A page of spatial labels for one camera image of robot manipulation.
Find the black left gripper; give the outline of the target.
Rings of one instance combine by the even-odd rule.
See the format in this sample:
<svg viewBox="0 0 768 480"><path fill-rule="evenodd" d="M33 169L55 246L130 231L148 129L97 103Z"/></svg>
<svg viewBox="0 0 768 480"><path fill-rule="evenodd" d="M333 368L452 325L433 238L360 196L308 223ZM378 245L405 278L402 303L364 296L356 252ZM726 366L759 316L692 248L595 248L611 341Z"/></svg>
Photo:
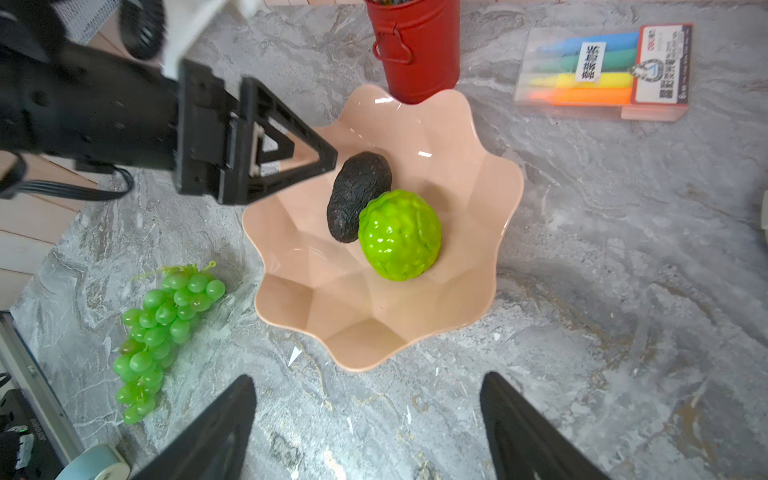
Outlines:
<svg viewBox="0 0 768 480"><path fill-rule="evenodd" d="M183 63L178 80L64 40L49 56L33 41L1 38L1 148L13 155L1 196L41 193L113 200L117 192L26 179L22 154L69 158L77 168L119 173L169 171L182 195L239 204L230 149L234 97L210 68Z"/></svg>

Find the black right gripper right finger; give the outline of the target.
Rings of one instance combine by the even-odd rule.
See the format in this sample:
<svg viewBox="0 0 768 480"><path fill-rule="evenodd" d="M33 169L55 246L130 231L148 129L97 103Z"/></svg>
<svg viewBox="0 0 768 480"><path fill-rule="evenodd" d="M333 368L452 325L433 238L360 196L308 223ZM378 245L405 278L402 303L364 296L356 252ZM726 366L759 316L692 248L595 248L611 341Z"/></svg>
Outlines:
<svg viewBox="0 0 768 480"><path fill-rule="evenodd" d="M497 478L607 477L500 374L484 376L480 406Z"/></svg>

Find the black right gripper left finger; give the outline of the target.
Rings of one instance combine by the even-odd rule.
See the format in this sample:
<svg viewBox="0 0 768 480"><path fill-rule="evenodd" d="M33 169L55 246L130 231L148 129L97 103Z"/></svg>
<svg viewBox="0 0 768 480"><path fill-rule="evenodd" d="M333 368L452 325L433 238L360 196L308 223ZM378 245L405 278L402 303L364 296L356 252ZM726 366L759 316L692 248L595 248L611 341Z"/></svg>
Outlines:
<svg viewBox="0 0 768 480"><path fill-rule="evenodd" d="M239 479L254 423L253 380L241 375L137 479Z"/></svg>

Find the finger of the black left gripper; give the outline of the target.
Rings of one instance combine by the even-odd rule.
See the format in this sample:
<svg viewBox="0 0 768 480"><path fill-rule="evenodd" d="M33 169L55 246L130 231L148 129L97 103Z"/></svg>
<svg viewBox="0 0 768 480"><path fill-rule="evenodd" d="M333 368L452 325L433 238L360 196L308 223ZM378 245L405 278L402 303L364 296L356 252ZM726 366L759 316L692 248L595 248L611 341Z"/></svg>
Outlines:
<svg viewBox="0 0 768 480"><path fill-rule="evenodd" d="M261 168L294 157L298 149L310 159L277 173ZM251 204L333 170L337 151L309 127L261 81L246 77L239 98L239 201Z"/></svg>

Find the dark fake avocado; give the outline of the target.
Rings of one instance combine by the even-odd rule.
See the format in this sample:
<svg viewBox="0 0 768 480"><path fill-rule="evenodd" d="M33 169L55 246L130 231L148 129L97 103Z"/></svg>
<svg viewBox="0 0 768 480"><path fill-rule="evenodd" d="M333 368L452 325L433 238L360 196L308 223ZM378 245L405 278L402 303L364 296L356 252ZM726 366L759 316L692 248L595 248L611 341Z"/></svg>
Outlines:
<svg viewBox="0 0 768 480"><path fill-rule="evenodd" d="M360 213L391 185L392 171L384 156L364 151L350 157L336 176L327 206L331 236L341 243L356 241Z"/></svg>

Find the green fake grape bunch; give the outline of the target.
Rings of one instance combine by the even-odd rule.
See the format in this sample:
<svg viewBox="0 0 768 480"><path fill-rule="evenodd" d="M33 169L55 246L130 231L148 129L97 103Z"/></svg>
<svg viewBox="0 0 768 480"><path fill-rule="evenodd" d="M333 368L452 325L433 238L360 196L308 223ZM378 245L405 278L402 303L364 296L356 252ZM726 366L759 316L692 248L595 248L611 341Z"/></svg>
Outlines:
<svg viewBox="0 0 768 480"><path fill-rule="evenodd" d="M138 307L121 315L127 339L118 349L113 370L121 385L116 401L122 421L134 425L157 407L157 397L178 350L189 343L202 320L227 293L216 276L217 263L166 266L140 275L154 279Z"/></svg>

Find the bright green bumpy fake fruit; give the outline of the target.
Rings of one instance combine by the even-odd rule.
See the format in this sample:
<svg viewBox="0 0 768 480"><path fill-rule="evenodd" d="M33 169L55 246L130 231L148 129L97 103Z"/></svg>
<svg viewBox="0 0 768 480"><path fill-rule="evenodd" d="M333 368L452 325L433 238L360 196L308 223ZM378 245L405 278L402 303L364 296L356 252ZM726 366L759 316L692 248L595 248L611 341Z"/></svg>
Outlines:
<svg viewBox="0 0 768 480"><path fill-rule="evenodd" d="M384 193L362 210L359 220L362 252L379 276L411 280L437 261L442 225L420 195L405 190Z"/></svg>

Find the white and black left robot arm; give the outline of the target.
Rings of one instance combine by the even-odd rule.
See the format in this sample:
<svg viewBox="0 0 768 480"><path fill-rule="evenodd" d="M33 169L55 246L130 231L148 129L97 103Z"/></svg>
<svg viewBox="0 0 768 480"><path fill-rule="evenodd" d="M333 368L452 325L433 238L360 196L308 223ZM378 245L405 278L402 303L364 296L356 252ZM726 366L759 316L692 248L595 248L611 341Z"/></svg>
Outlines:
<svg viewBox="0 0 768 480"><path fill-rule="evenodd" d="M123 54L70 41L51 1L1 5L1 195L113 201L116 191L27 178L25 155L79 171L170 173L182 195L247 205L334 169L336 150L260 81L230 94L186 52L217 1L125 1Z"/></svg>

